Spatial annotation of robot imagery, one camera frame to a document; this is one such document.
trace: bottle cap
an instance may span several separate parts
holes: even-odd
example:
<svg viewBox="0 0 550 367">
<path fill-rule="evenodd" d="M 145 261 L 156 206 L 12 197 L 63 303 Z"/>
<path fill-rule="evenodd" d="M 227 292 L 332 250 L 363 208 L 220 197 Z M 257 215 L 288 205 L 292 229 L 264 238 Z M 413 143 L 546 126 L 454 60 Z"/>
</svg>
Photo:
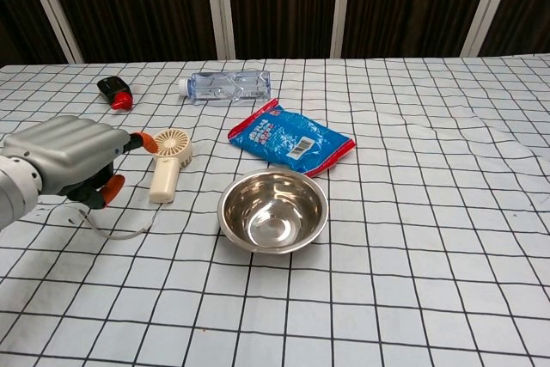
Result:
<svg viewBox="0 0 550 367">
<path fill-rule="evenodd" d="M 188 77 L 182 77 L 180 81 L 178 82 L 178 87 L 180 88 L 180 95 L 181 96 L 189 96 L 189 78 Z"/>
<path fill-rule="evenodd" d="M 112 109 L 124 109 L 129 111 L 131 109 L 132 98 L 131 95 L 126 92 L 118 92 L 114 96 L 114 102 L 111 104 Z"/>
</svg>

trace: fan handle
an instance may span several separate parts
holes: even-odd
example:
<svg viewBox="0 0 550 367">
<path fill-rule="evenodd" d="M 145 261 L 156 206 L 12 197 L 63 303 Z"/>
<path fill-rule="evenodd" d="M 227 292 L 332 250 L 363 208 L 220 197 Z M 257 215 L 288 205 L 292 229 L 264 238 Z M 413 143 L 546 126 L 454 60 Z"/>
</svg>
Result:
<svg viewBox="0 0 550 367">
<path fill-rule="evenodd" d="M 156 159 L 155 173 L 149 190 L 149 200 L 151 202 L 165 204 L 174 200 L 180 166 L 178 158 Z"/>
</svg>

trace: bowl rim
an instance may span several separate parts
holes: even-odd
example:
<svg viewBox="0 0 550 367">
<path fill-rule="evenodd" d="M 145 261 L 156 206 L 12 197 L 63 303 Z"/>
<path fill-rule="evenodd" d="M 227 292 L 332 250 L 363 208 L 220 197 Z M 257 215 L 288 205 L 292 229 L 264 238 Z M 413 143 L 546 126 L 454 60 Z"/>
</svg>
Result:
<svg viewBox="0 0 550 367">
<path fill-rule="evenodd" d="M 225 202 L 228 198 L 228 195 L 242 182 L 252 178 L 253 176 L 266 175 L 266 174 L 286 174 L 286 175 L 290 175 L 295 178 L 301 179 L 306 184 L 308 184 L 319 197 L 319 200 L 321 202 L 321 216 L 319 218 L 319 223 L 315 226 L 315 229 L 311 232 L 311 234 L 309 234 L 306 238 L 304 238 L 300 242 L 296 242 L 290 245 L 285 245 L 282 247 L 275 247 L 275 248 L 260 247 L 250 242 L 245 242 L 240 237 L 238 237 L 228 226 L 225 220 L 225 216 L 223 214 L 223 207 L 225 206 Z M 232 241 L 235 245 L 243 249 L 246 249 L 247 251 L 250 251 L 251 253 L 287 254 L 287 253 L 297 251 L 298 249 L 303 248 L 306 245 L 310 244 L 325 229 L 328 221 L 328 200 L 327 200 L 327 196 L 325 195 L 325 192 L 322 190 L 319 184 L 305 174 L 300 174 L 299 172 L 293 171 L 291 169 L 286 169 L 286 168 L 257 169 L 255 171 L 252 171 L 240 176 L 225 188 L 222 195 L 220 196 L 220 199 L 217 202 L 217 221 L 223 233 L 225 234 L 225 236 L 229 238 L 230 241 Z"/>
</svg>

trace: handheld fan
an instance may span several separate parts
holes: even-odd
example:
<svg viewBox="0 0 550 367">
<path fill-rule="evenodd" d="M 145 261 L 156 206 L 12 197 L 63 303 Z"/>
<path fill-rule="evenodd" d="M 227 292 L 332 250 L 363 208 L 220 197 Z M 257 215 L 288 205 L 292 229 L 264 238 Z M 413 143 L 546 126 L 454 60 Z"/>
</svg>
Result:
<svg viewBox="0 0 550 367">
<path fill-rule="evenodd" d="M 191 139 L 180 129 L 167 129 L 155 135 L 158 151 L 156 165 L 149 190 L 149 200 L 156 204 L 172 202 L 178 183 L 180 168 L 193 157 Z"/>
</svg>

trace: barcode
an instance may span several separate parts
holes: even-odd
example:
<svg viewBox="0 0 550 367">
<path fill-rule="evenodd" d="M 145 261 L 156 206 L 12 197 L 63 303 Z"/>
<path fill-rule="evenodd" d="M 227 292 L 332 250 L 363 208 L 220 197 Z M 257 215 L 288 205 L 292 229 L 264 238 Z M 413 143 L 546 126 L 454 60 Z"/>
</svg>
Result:
<svg viewBox="0 0 550 367">
<path fill-rule="evenodd" d="M 300 142 L 298 142 L 298 145 L 296 145 L 292 149 L 292 151 L 286 155 L 292 159 L 300 159 L 300 156 L 302 156 L 304 152 L 311 149 L 314 142 L 315 141 L 313 141 L 312 139 L 309 139 L 307 137 L 302 137 L 302 139 L 300 139 Z"/>
</svg>

